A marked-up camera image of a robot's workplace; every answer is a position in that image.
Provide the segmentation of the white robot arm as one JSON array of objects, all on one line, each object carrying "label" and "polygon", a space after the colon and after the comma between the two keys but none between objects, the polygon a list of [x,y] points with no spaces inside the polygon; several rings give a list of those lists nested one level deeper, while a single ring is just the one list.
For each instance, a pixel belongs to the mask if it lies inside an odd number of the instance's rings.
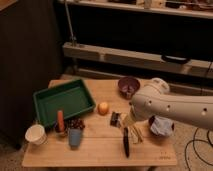
[{"label": "white robot arm", "polygon": [[160,78],[152,78],[131,98],[130,113],[124,127],[157,115],[213,131],[213,96],[169,95],[170,87]]}]

